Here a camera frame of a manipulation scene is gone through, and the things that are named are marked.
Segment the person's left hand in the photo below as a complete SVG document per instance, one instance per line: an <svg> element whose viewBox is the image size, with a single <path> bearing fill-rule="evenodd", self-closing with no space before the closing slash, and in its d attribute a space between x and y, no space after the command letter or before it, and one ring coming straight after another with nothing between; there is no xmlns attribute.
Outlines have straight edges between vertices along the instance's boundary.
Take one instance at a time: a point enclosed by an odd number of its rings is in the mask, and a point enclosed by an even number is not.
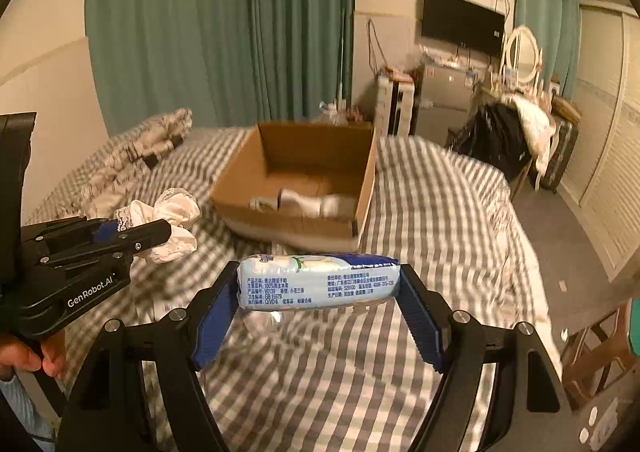
<svg viewBox="0 0 640 452"><path fill-rule="evenodd" d="M2 382L8 382L15 370L43 370L49 377L61 377L66 370L65 332L60 331L40 342L39 352L13 335L1 334L0 365Z"/></svg>

